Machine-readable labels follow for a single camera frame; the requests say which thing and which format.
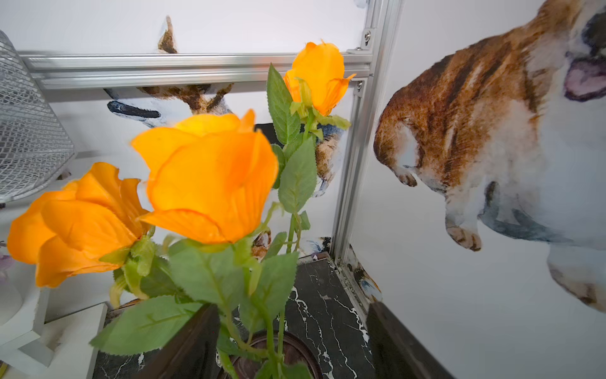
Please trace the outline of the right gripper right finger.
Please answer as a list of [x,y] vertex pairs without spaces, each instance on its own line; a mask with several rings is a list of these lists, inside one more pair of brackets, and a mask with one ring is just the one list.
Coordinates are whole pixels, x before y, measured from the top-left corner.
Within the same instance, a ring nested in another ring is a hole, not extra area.
[[376,377],[454,378],[385,304],[370,304],[366,324]]

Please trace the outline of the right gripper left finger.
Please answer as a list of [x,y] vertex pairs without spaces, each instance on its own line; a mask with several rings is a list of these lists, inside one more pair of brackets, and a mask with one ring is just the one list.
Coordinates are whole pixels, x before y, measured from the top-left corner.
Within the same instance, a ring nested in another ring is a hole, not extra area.
[[212,378],[219,330],[218,307],[202,306],[136,377]]

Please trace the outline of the orange rose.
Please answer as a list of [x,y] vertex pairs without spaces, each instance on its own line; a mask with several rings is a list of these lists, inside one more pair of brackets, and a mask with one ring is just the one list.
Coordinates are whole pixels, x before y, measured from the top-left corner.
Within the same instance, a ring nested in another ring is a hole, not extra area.
[[[153,129],[138,137],[151,142],[151,157],[163,152],[186,153],[186,170],[182,178],[193,188],[195,198],[215,202],[217,197],[208,189],[219,177],[230,171],[230,163],[238,156],[237,143],[246,135],[244,118],[230,115],[198,115],[170,129],[170,140],[161,145],[161,129]],[[256,333],[243,322],[241,304],[247,293],[247,281],[267,254],[284,255],[288,249],[291,215],[279,207],[279,190],[273,187],[264,203],[261,228],[233,241],[202,243],[178,232],[180,239],[165,249],[165,260],[171,278],[185,295],[149,298],[124,312],[92,340],[92,345],[112,355],[133,355],[164,347],[170,338],[199,311],[202,306],[218,307],[220,330],[218,355],[229,362],[235,350],[262,355],[252,348]],[[284,333],[285,316],[274,317],[272,328]]]
[[253,132],[253,114],[242,123],[246,135],[238,140],[238,156],[230,171],[208,189],[215,202],[201,200],[186,186],[186,153],[163,152],[152,158],[151,142],[138,137],[134,148],[151,167],[149,196],[154,206],[151,223],[202,243],[233,241],[261,228],[264,203],[273,187],[279,190],[279,207],[291,215],[286,254],[267,254],[247,281],[241,304],[243,322],[251,331],[266,328],[268,343],[278,332],[271,326],[282,317],[294,285],[298,244],[304,227],[303,207],[312,196],[317,177],[317,141],[320,123],[347,128],[332,109],[344,97],[350,78],[339,49],[333,44],[309,43],[289,71],[268,72],[268,107],[282,148]]
[[59,287],[66,279],[112,272],[110,303],[123,292],[146,300],[164,295],[181,299],[184,291],[160,259],[160,280],[127,269],[129,254],[149,236],[151,212],[138,196],[139,179],[119,177],[117,167],[93,164],[81,179],[41,195],[9,229],[7,248],[16,261],[36,268],[37,287]]

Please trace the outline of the purple glass vase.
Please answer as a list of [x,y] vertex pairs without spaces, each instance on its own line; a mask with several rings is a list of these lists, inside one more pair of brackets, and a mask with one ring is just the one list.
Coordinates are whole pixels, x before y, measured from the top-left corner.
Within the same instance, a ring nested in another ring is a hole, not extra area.
[[235,350],[226,356],[219,354],[220,368],[216,378],[322,378],[320,364],[312,350],[294,334],[285,332],[268,343],[267,333],[256,333],[252,348],[262,355]]

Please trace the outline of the white wooden shelf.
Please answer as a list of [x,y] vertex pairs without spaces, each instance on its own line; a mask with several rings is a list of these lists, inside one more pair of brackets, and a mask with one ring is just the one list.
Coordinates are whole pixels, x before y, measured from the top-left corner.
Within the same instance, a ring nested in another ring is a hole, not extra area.
[[38,288],[34,267],[17,262],[8,272],[19,291],[19,311],[1,326],[4,378],[92,378],[98,350],[89,341],[104,326],[103,303],[46,322],[50,292]]

